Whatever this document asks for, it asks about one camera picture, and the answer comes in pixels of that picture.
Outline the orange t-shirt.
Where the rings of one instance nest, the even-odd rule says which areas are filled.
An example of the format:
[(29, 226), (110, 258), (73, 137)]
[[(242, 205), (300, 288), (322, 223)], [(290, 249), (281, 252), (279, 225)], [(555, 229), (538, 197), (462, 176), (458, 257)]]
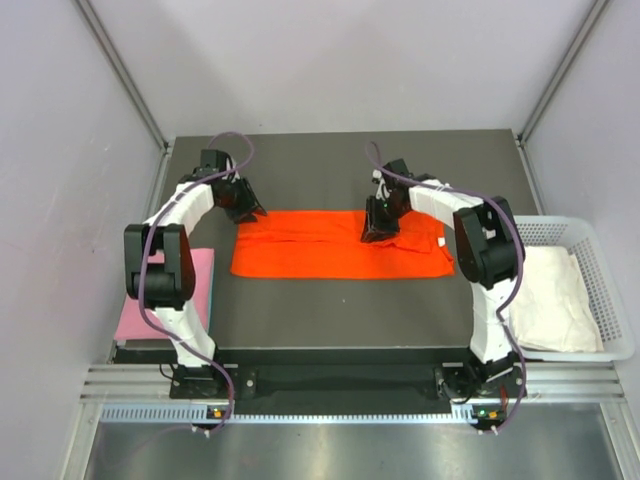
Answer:
[(400, 280), (453, 276), (443, 223), (411, 212), (400, 232), (360, 241), (365, 212), (272, 211), (237, 230), (230, 272), (253, 279)]

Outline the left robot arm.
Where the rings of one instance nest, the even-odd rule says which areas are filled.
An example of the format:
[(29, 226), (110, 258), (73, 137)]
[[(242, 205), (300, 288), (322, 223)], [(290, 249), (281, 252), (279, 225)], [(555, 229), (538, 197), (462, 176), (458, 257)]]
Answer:
[(201, 151), (200, 165), (182, 177), (160, 210), (124, 230), (125, 284), (143, 322), (168, 337), (177, 354), (173, 381), (205, 396), (232, 396), (233, 381), (216, 360), (216, 343), (202, 325), (189, 237), (215, 208), (236, 225), (267, 214), (240, 166), (222, 150)]

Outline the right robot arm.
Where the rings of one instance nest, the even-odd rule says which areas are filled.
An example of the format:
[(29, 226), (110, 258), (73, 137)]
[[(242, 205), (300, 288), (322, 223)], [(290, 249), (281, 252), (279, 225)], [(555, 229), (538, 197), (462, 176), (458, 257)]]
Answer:
[(415, 176), (402, 159), (374, 170), (372, 181), (377, 190), (366, 200), (362, 242), (397, 237), (399, 221), (409, 213), (430, 216), (453, 231), (458, 268), (473, 299), (466, 380), (474, 393), (492, 394), (517, 359), (508, 305), (522, 280), (525, 251), (509, 203), (456, 189), (430, 175)]

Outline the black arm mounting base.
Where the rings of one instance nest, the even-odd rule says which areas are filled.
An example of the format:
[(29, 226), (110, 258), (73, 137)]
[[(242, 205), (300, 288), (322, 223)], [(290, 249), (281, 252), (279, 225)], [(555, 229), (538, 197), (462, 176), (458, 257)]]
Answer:
[(180, 365), (169, 349), (119, 347), (112, 361), (167, 367), (175, 399), (249, 402), (290, 393), (391, 393), (469, 401), (515, 400), (526, 392), (515, 353), (482, 364), (463, 347), (222, 348), (212, 364), (195, 367)]

